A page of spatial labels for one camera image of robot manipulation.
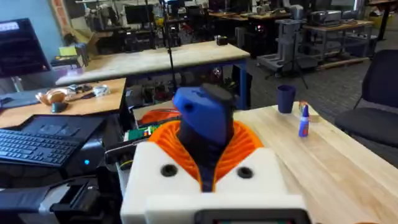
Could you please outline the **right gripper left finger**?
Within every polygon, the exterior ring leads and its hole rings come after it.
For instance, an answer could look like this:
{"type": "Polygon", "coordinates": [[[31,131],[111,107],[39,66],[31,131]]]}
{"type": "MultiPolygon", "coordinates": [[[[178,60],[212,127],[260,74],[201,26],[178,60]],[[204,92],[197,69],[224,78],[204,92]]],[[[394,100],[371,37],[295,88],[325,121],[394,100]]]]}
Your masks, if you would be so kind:
{"type": "Polygon", "coordinates": [[[207,206],[200,169],[206,156],[203,129],[169,121],[137,145],[124,190],[123,223],[194,223],[207,206]]]}

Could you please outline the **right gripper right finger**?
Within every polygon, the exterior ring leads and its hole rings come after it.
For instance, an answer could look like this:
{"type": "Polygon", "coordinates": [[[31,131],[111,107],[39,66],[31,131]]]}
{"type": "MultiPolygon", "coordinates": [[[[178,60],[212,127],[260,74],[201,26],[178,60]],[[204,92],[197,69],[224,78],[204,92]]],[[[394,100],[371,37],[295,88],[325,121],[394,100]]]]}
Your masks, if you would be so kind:
{"type": "Polygon", "coordinates": [[[215,167],[213,191],[238,194],[286,194],[276,154],[242,122],[215,167]]]}

